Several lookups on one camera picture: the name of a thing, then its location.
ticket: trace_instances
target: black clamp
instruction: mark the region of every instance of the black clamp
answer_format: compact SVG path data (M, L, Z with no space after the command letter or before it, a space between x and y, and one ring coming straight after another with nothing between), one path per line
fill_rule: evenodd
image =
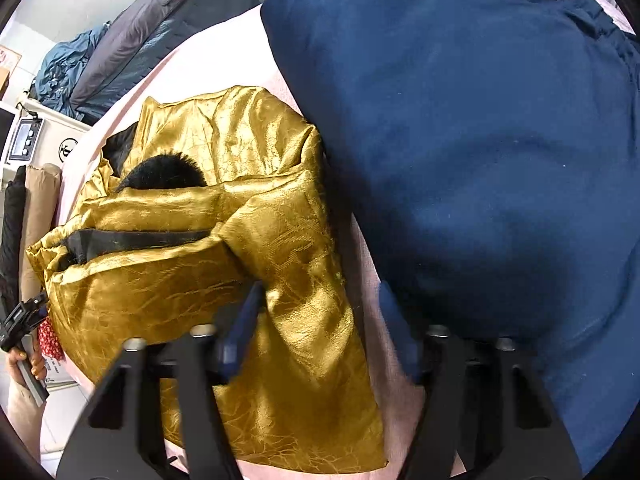
M0 323L0 348L9 352L17 346L22 338L38 327L49 315L47 311L46 292L41 292L35 298L21 301Z

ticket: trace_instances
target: red floral cloth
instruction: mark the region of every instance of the red floral cloth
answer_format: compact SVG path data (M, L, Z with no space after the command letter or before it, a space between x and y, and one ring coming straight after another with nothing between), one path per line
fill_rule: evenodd
M60 340L55 332L49 318L38 327L38 341L40 343L40 349L46 356L53 357L58 361L62 361L64 354L62 353L62 346L60 346Z

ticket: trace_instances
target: silver bolt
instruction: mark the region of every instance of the silver bolt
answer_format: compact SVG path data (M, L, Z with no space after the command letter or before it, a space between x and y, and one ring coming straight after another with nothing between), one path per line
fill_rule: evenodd
M449 329L444 325L431 325L427 333L432 337L449 337Z
M132 339L127 339L122 347L127 352L138 352L146 348L146 341L141 337L133 337Z
M212 324L196 325L191 329L192 337L205 337L214 335L216 333L216 327Z
M516 349L515 344L508 337L501 337L498 341L495 342L495 347L498 350L503 350L505 352L512 352Z

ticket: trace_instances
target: gold satin garment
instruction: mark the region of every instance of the gold satin garment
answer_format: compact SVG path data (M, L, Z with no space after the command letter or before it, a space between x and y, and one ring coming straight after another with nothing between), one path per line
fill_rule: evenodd
M384 466L382 421L327 223L316 128L260 88L176 104L148 98L122 174L167 152L196 160L209 187L110 194L120 180L103 159L76 216L28 249L65 351L95 383L124 340L163 342L210 322L255 276L267 312L240 375L215 388L236 457L309 473ZM60 241L83 228L211 232L60 272ZM163 384L164 432L180 445L176 393L173 381Z

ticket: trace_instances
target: blue garment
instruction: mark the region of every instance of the blue garment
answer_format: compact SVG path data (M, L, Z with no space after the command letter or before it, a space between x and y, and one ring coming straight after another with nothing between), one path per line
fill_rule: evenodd
M99 25L78 34L72 41L58 43L49 51L34 81L35 97L41 104L68 117L82 120L84 114L73 110L69 98L82 70L108 28L108 23Z
M640 399L640 56L594 0L267 0L416 330L512 336L582 468Z

